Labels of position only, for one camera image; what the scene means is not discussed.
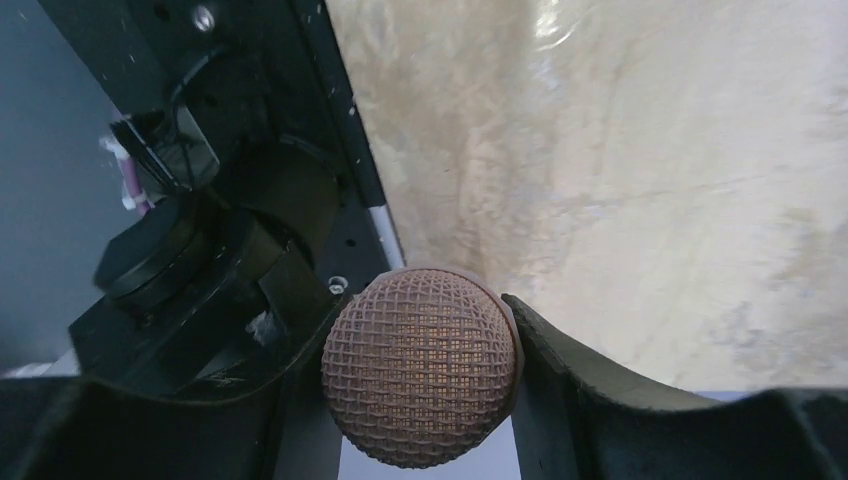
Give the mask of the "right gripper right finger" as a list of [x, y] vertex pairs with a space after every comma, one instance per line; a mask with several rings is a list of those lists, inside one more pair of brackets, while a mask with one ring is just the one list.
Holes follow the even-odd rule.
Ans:
[[525, 479], [843, 479], [847, 393], [720, 401], [642, 376], [508, 295], [525, 362], [511, 415]]

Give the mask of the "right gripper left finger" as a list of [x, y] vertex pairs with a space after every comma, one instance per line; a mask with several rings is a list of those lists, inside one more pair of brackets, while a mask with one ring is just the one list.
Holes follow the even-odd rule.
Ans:
[[86, 377], [1, 384], [5, 479], [334, 479], [341, 435], [321, 387], [335, 297], [262, 350], [152, 397]]

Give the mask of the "pink microphone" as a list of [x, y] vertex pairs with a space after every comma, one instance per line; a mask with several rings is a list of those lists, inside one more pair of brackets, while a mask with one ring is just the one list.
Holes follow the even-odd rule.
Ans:
[[407, 267], [344, 307], [321, 373], [347, 440], [384, 464], [425, 469], [479, 446], [510, 415], [524, 360], [511, 308], [479, 278]]

